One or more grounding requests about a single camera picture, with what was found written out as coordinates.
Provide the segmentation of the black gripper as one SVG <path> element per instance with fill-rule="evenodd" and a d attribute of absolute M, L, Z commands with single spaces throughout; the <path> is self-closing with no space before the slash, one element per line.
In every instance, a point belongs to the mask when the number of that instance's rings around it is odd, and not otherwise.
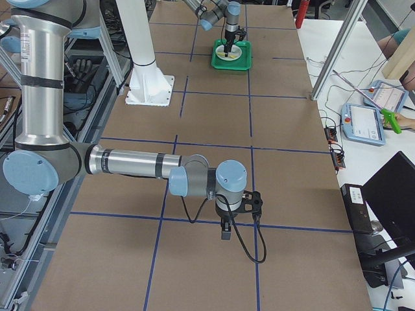
<path fill-rule="evenodd" d="M 215 207 L 216 213 L 220 216 L 220 225 L 221 225 L 221 239 L 222 240 L 230 240 L 231 238 L 231 216 L 236 217 L 239 212 L 232 211 L 225 211 L 219 207 Z"/>
<path fill-rule="evenodd" d="M 230 31 L 226 31 L 224 38 L 225 38 L 225 46 L 223 46 L 223 58 L 227 59 L 227 58 L 231 58 L 232 57 L 232 53 L 231 53 L 231 46 L 234 43 L 235 40 L 235 32 L 230 32 Z"/>

